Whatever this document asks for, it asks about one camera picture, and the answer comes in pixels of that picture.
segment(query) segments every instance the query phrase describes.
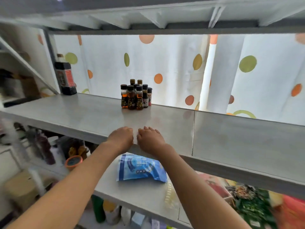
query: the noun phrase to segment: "blue plastic bag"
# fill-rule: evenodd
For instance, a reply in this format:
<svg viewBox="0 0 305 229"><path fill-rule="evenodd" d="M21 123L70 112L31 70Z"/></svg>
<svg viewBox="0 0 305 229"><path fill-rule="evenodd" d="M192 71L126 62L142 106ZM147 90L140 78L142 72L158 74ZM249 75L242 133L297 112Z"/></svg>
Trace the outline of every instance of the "blue plastic bag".
<svg viewBox="0 0 305 229"><path fill-rule="evenodd" d="M166 172L159 161L134 154L123 154L121 156L117 181L149 177L167 182Z"/></svg>

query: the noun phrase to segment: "bottle label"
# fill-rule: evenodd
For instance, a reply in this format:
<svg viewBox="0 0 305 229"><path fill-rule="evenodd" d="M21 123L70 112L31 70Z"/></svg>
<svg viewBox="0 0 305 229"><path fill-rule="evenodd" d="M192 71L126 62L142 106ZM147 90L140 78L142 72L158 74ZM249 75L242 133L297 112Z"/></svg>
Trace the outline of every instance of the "bottle label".
<svg viewBox="0 0 305 229"><path fill-rule="evenodd" d="M141 108L142 106L143 106L143 100L142 100L142 98L138 98L137 108Z"/></svg>
<svg viewBox="0 0 305 229"><path fill-rule="evenodd" d="M71 69L67 70L56 70L57 79L62 87L74 87L74 80Z"/></svg>
<svg viewBox="0 0 305 229"><path fill-rule="evenodd" d="M128 106L128 98L127 97L122 97L122 101L121 101L121 106Z"/></svg>
<svg viewBox="0 0 305 229"><path fill-rule="evenodd" d="M128 98L128 107L135 106L135 99L134 98Z"/></svg>
<svg viewBox="0 0 305 229"><path fill-rule="evenodd" d="M148 107L148 99L143 99L143 107Z"/></svg>

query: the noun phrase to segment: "forearm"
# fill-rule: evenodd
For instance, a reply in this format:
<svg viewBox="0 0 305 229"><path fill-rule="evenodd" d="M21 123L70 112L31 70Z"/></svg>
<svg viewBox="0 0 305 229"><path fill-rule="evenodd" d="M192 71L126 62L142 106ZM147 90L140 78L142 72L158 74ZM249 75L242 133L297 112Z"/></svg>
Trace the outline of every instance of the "forearm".
<svg viewBox="0 0 305 229"><path fill-rule="evenodd" d="M97 182L115 159L113 145L102 143L81 165L21 215L9 229L69 229L78 223Z"/></svg>
<svg viewBox="0 0 305 229"><path fill-rule="evenodd" d="M250 228L202 178L166 145L158 159L168 173L192 226L196 228Z"/></svg>

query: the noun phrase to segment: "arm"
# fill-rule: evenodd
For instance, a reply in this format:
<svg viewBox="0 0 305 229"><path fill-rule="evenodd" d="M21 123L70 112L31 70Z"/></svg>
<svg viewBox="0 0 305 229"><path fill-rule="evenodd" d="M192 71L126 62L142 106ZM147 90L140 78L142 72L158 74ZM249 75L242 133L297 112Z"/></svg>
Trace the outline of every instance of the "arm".
<svg viewBox="0 0 305 229"><path fill-rule="evenodd" d="M212 229L251 229L199 175L166 144L158 130L139 129L138 144L163 165L192 226Z"/></svg>
<svg viewBox="0 0 305 229"><path fill-rule="evenodd" d="M90 157L41 197L8 229L74 228L105 170L132 144L131 128L113 131Z"/></svg>

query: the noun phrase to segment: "hand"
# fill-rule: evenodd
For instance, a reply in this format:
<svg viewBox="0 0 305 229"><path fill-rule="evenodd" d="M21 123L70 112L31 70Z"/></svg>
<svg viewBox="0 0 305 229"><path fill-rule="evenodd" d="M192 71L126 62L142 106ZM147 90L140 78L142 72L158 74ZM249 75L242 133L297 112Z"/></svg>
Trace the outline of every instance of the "hand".
<svg viewBox="0 0 305 229"><path fill-rule="evenodd" d="M140 148L153 156L158 157L159 149L166 145L164 138L161 133L153 129L152 127L144 127L144 129L139 129L137 135L138 145Z"/></svg>
<svg viewBox="0 0 305 229"><path fill-rule="evenodd" d="M133 129L122 127L114 130L108 137L107 143L118 149L119 154L126 153L133 145Z"/></svg>

